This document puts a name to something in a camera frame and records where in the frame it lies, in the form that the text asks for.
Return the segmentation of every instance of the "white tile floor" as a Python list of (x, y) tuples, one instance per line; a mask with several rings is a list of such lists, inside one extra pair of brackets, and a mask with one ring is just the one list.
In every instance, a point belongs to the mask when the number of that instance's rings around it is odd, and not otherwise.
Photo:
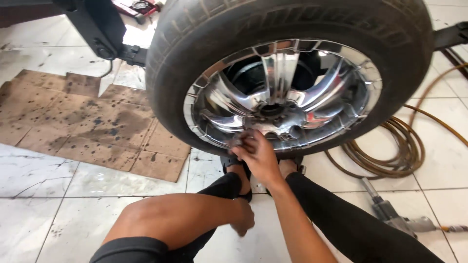
[[(468, 20), (467, 0), (426, 0), (436, 29)], [(148, 46), (157, 15), (145, 25), (124, 18), (126, 44)], [(0, 29), (0, 84), (22, 69), (65, 75), (99, 76), (109, 67), (96, 57), (64, 16), (41, 19)], [(468, 47), (457, 52), (468, 60)], [(421, 85), (425, 87), (452, 67), (436, 52)], [(144, 88), (144, 71), (114, 62), (102, 80), (101, 92), (114, 83)], [(415, 104), (419, 89), (409, 100)], [(468, 81), (459, 72), (447, 75), (429, 94), (422, 109), (434, 114), (468, 138)], [(407, 120), (409, 111), (397, 117)], [(426, 161), (414, 175), (400, 180), (372, 182), (404, 216), (428, 216), (441, 225), (468, 225), (468, 149), (428, 118), (418, 116), (414, 128), (426, 147)], [(377, 128), (357, 140), (371, 156), (392, 157), (392, 137)], [(332, 156), (343, 167), (368, 175), (339, 147)], [(338, 171), (324, 153), (307, 156), (307, 176), (339, 197), (372, 213), (370, 198), (360, 182)], [(121, 210), (145, 196), (197, 192), (222, 176), (219, 157), (191, 151), (176, 183), (133, 175), (77, 161), (0, 145), (0, 262), (87, 262)], [(239, 238), (228, 226), (220, 227), (196, 262), (290, 262), (274, 203), (252, 180), (256, 226)], [(440, 231), (419, 234), (419, 240), (445, 262), (468, 262), (468, 233)], [(340, 262), (349, 262), (336, 251)]]

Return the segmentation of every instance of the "forearm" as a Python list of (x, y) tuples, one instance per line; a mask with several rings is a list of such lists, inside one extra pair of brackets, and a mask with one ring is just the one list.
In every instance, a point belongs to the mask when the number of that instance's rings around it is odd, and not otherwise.
[(235, 223), (241, 214), (234, 200), (202, 194), (151, 197), (131, 205), (151, 209), (133, 218), (120, 216), (103, 243), (121, 237), (146, 236), (166, 243), (173, 250), (218, 226)]
[(336, 259), (320, 238), (297, 198), (283, 181), (269, 187), (275, 200), (279, 222), (293, 263), (336, 263)]

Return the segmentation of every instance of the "black pants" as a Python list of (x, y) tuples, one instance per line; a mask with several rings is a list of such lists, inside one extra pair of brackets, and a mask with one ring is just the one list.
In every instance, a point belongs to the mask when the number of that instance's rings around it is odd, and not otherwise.
[[(354, 263), (443, 262), (413, 237), (379, 221), (301, 173), (290, 174), (286, 182), (310, 220)], [(198, 193), (233, 199), (239, 194), (241, 185), (237, 174), (227, 173)], [(192, 262), (215, 230), (185, 247), (169, 251), (169, 262)]]

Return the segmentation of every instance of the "person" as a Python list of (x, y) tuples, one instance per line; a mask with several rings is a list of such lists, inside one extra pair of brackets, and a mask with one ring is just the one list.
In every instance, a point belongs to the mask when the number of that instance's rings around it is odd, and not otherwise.
[(241, 139), (231, 148), (238, 160), (221, 158), (225, 175), (206, 189), (126, 206), (90, 262), (193, 262), (218, 226), (230, 224), (244, 236), (254, 226), (248, 169), (273, 197), (293, 263), (337, 262), (310, 221), (355, 263), (442, 262), (413, 237), (310, 181), (298, 172), (300, 160), (278, 162), (259, 131)]

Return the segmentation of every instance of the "hand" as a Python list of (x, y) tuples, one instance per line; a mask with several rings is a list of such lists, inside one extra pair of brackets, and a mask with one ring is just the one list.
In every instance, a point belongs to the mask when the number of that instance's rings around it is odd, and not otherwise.
[(241, 134), (241, 146), (231, 148), (239, 160), (244, 160), (252, 175), (266, 188), (284, 181), (279, 171), (278, 160), (271, 143), (258, 130), (247, 130)]
[(240, 206), (240, 219), (235, 223), (231, 223), (231, 227), (239, 234), (239, 236), (245, 236), (247, 230), (251, 229), (255, 225), (254, 212), (250, 207), (247, 200), (243, 198), (236, 198), (234, 201)]

